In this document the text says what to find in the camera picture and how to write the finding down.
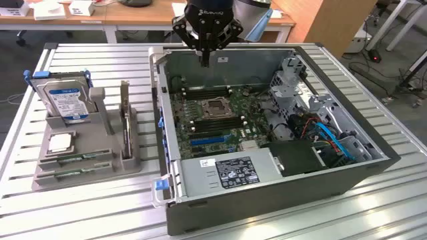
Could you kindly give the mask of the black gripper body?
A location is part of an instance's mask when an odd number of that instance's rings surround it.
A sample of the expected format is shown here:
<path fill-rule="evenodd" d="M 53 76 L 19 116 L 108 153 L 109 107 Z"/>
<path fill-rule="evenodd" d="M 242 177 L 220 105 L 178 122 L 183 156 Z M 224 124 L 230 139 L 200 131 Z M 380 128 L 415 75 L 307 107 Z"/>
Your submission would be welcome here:
<path fill-rule="evenodd" d="M 219 35 L 235 20 L 234 0 L 188 0 L 184 17 L 187 30 L 194 37 Z"/>

